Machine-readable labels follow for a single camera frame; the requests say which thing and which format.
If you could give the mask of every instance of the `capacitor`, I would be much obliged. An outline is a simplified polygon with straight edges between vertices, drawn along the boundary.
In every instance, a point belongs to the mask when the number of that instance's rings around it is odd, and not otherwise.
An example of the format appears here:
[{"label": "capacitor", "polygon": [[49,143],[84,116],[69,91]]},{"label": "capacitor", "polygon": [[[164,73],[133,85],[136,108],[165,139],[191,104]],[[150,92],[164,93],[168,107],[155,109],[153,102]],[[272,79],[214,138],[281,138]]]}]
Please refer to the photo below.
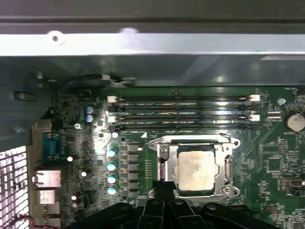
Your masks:
[{"label": "capacitor", "polygon": [[81,172],[81,176],[82,177],[86,177],[86,176],[89,176],[89,175],[91,175],[92,174],[92,170],[90,169],[90,168],[88,168],[88,169],[86,169],[86,170],[83,170],[82,172]]},{"label": "capacitor", "polygon": [[114,148],[111,148],[107,151],[106,155],[108,157],[113,157],[115,155],[116,150]]},{"label": "capacitor", "polygon": [[117,179],[117,175],[115,173],[111,173],[109,175],[109,177],[107,178],[107,181],[110,183],[110,184],[114,184],[116,182],[116,179]]},{"label": "capacitor", "polygon": [[108,189],[108,194],[109,195],[114,195],[116,193],[117,186],[116,185],[111,185]]},{"label": "capacitor", "polygon": [[67,157],[67,161],[69,161],[69,162],[75,161],[77,159],[79,159],[77,154],[73,154],[73,155]]},{"label": "capacitor", "polygon": [[77,191],[71,196],[71,200],[76,201],[81,196],[81,192]]},{"label": "capacitor", "polygon": [[92,122],[93,121],[93,116],[91,114],[86,115],[85,116],[85,121],[88,122],[88,123]]},{"label": "capacitor", "polygon": [[116,163],[115,162],[111,162],[107,165],[107,169],[109,171],[114,171],[116,169]]},{"label": "capacitor", "polygon": [[305,116],[302,113],[292,111],[284,118],[285,127],[292,132],[305,130]]},{"label": "capacitor", "polygon": [[93,113],[93,107],[92,107],[92,106],[87,106],[87,107],[85,108],[85,112],[86,112],[87,114],[92,114],[92,113]]},{"label": "capacitor", "polygon": [[80,203],[81,203],[81,198],[77,198],[76,200],[73,200],[72,207],[77,208]]},{"label": "capacitor", "polygon": [[111,134],[111,138],[118,138],[119,134],[117,132],[113,132]]}]

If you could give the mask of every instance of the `solid capacitor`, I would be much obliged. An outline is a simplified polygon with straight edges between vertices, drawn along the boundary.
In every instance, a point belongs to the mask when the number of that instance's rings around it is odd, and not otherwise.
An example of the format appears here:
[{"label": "solid capacitor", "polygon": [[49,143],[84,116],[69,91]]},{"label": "solid capacitor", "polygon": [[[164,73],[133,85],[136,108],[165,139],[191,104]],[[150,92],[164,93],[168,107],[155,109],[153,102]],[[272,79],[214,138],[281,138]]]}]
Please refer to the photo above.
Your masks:
[{"label": "solid capacitor", "polygon": [[114,184],[116,182],[116,174],[115,173],[112,173],[110,174],[110,176],[107,178],[107,181],[110,183],[110,184]]},{"label": "solid capacitor", "polygon": [[108,165],[107,165],[107,169],[109,170],[109,171],[114,171],[115,169],[116,169],[116,163],[115,162],[111,162],[111,163],[109,163]]},{"label": "solid capacitor", "polygon": [[116,193],[116,189],[117,189],[116,185],[111,185],[110,188],[108,189],[108,194],[114,195]]},{"label": "solid capacitor", "polygon": [[106,153],[108,157],[113,157],[115,155],[115,149],[109,149]]},{"label": "solid capacitor", "polygon": [[88,123],[92,122],[93,121],[93,116],[91,114],[86,115],[85,116],[85,121],[88,122]]},{"label": "solid capacitor", "polygon": [[92,107],[92,106],[87,106],[87,107],[85,108],[85,112],[86,112],[87,114],[92,114],[92,113],[93,113],[93,107]]}]

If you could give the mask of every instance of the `chip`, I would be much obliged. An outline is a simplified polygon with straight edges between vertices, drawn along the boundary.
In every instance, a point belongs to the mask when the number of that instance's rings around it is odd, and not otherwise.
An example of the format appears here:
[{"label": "chip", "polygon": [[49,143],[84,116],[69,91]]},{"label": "chip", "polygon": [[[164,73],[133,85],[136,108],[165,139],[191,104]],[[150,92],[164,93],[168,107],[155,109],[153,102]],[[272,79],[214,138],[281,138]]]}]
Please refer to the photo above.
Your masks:
[{"label": "chip", "polygon": [[182,191],[212,190],[218,166],[212,151],[187,151],[178,156],[178,187]]},{"label": "chip", "polygon": [[268,172],[280,172],[281,171],[281,159],[269,158],[268,159]]}]

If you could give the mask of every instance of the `mounting hole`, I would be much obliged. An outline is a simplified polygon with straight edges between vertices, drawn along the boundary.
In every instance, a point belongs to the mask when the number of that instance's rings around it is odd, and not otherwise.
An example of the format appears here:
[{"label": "mounting hole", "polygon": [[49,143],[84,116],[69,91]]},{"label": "mounting hole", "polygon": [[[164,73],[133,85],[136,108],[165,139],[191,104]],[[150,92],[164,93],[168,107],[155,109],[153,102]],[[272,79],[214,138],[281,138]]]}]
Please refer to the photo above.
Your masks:
[{"label": "mounting hole", "polygon": [[180,199],[177,199],[177,200],[175,200],[175,204],[177,204],[177,205],[181,205],[181,204],[183,204],[183,201],[182,201],[182,200],[180,200]]},{"label": "mounting hole", "polygon": [[58,41],[58,36],[52,36],[52,41],[57,42]]},{"label": "mounting hole", "polygon": [[49,37],[49,39],[51,39],[51,42],[53,44],[61,46],[65,43],[65,38],[64,38],[64,35],[62,32],[51,31],[48,33],[48,37]]}]

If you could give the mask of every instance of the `screw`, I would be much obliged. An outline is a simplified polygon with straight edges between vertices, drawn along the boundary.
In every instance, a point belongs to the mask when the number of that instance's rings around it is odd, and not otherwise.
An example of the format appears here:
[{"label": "screw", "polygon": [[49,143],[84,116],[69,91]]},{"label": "screw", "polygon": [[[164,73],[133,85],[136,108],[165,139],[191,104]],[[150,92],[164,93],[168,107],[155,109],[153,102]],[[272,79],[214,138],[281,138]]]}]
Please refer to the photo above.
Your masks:
[{"label": "screw", "polygon": [[48,82],[50,82],[50,83],[56,83],[57,80],[55,80],[55,79],[48,79]]},{"label": "screw", "polygon": [[167,152],[167,148],[166,147],[161,148],[161,152],[162,153],[166,153]]},{"label": "screw", "polygon": [[37,79],[39,79],[39,80],[42,80],[42,79],[43,79],[42,72],[38,72],[38,73],[37,73]]},{"label": "screw", "polygon": [[177,204],[177,205],[181,205],[181,204],[183,204],[183,201],[182,201],[182,200],[180,200],[180,199],[175,200],[175,204]]},{"label": "screw", "polygon": [[208,209],[214,211],[214,210],[216,210],[216,206],[213,204],[210,204],[210,205],[208,205]]},{"label": "screw", "polygon": [[81,128],[81,124],[79,124],[79,123],[74,124],[74,128],[77,129],[77,130],[80,129]]},{"label": "screw", "polygon": [[16,130],[16,133],[21,134],[21,133],[24,133],[25,131],[26,131],[25,127],[21,127],[21,128]]},{"label": "screw", "polygon": [[285,100],[284,98],[279,98],[279,99],[277,100],[277,103],[278,103],[279,105],[284,105],[284,104],[286,103],[286,100]]}]

